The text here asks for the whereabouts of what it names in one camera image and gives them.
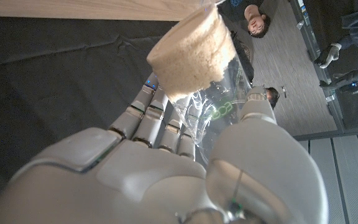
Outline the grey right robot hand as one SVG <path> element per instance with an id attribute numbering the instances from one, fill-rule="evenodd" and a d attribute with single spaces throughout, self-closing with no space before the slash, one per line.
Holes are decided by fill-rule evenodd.
<path id="1" fill-rule="evenodd" d="M 266 91 L 240 78 L 237 124 L 206 167 L 179 120 L 153 148 L 167 97 L 150 75 L 110 130 L 88 128 L 44 149 L 0 194 L 0 223 L 327 223 L 323 178 L 281 128 Z"/>

